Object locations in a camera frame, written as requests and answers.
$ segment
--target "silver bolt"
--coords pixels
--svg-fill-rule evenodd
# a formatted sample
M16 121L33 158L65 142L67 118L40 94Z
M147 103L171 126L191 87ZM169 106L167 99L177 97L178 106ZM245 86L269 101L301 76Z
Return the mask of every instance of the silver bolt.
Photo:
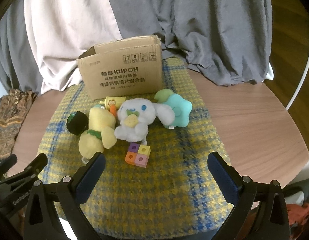
M70 176L65 176L63 179L62 179L62 181L63 182L69 182L71 180L71 177Z
M246 183L249 183L251 181L250 177L249 176L243 176L242 177L242 180Z
M280 186L280 183L277 180L273 180L272 184L275 185L276 187Z
M37 187L37 186L39 186L41 184L41 180L36 180L35 182L34 182L34 186L35 187Z

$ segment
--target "white plush dog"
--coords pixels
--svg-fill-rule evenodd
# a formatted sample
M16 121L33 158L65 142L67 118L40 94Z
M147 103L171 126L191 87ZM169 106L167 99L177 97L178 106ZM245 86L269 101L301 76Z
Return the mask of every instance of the white plush dog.
M148 125L152 124L156 117L163 125L170 125L175 119L170 106L152 103L143 98L125 101L118 110L117 116L120 126L115 129L114 135L128 142L143 140L149 132Z

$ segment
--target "gray curtain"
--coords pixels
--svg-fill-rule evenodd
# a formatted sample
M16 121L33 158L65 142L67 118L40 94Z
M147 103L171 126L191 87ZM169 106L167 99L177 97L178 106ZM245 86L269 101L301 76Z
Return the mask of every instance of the gray curtain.
M28 41L24 0L13 1L0 21L0 81L6 91L41 93L43 77Z
M261 82L269 69L271 0L110 0L123 38L156 34L217 85Z

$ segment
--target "yellow plush toy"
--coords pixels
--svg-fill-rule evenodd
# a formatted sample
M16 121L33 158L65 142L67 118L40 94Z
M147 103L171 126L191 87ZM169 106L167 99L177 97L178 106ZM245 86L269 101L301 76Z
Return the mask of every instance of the yellow plush toy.
M100 105L90 109L89 129L84 131L79 139L79 152L83 156L83 162L91 159L96 152L102 153L104 148L110 149L115 145L115 124L116 118L113 114Z

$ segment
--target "brown patterned fabric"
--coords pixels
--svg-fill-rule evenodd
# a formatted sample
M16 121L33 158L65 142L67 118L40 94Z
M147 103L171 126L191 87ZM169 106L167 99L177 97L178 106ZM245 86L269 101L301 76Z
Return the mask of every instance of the brown patterned fabric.
M33 101L34 92L11 89L9 95L0 98L0 159L10 156L21 125Z

